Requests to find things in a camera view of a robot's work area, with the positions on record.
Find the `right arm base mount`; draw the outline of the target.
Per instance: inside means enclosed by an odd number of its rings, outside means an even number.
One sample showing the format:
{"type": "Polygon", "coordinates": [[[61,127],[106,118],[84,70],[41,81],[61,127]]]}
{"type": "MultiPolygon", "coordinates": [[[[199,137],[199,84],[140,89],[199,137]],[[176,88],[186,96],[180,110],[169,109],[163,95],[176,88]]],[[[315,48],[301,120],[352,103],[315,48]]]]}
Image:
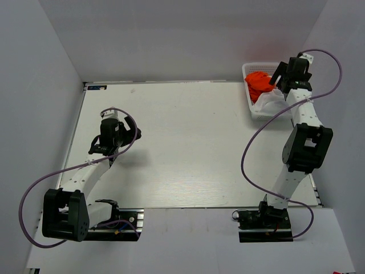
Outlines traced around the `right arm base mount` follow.
{"type": "Polygon", "coordinates": [[[259,210],[235,210],[233,221],[238,223],[240,243],[292,242],[289,214],[283,217],[262,216],[259,210]]]}

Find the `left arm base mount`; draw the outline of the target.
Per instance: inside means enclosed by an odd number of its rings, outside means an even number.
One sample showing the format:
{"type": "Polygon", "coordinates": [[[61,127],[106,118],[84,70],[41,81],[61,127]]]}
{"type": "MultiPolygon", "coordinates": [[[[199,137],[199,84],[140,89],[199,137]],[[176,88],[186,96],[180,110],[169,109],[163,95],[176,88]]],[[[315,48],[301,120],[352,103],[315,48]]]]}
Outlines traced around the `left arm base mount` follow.
{"type": "Polygon", "coordinates": [[[144,223],[144,209],[122,209],[107,221],[93,225],[84,241],[137,242],[144,223]]]}

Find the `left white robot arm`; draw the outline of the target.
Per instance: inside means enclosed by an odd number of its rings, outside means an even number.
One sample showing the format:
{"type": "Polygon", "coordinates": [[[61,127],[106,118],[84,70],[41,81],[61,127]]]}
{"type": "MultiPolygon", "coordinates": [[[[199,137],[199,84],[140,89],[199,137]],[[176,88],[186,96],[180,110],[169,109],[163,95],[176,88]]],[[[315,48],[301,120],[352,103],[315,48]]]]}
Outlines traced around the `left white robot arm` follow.
{"type": "Polygon", "coordinates": [[[119,206],[111,199],[88,203],[87,198],[101,177],[112,167],[119,150],[141,138],[135,121],[112,116],[103,118],[100,133],[91,142],[85,166],[77,169],[60,188],[49,189],[43,199],[44,237],[83,241],[93,228],[116,227],[119,206]]]}

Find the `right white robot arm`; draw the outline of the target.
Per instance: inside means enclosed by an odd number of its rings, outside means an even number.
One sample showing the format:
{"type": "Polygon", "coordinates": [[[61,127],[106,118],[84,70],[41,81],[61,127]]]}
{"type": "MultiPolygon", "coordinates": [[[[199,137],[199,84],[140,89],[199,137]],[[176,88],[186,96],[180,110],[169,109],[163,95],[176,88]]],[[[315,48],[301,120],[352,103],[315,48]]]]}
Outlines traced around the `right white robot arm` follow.
{"type": "Polygon", "coordinates": [[[282,171],[271,193],[259,204],[257,219],[266,228],[286,219],[293,193],[308,174],[321,167],[333,137],[311,102],[309,65],[305,58],[291,57],[288,63],[279,64],[271,78],[291,108],[294,128],[282,151],[282,171]]]}

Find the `white t shirt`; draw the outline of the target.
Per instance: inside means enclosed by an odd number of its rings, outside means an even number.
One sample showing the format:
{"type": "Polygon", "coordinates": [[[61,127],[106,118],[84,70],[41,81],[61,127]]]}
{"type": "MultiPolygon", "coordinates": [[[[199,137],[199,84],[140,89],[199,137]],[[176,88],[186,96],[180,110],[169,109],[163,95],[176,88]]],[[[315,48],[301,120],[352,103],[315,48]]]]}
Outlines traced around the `white t shirt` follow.
{"type": "Polygon", "coordinates": [[[278,112],[288,108],[284,94],[279,89],[262,93],[253,104],[255,114],[272,117],[278,112]]]}

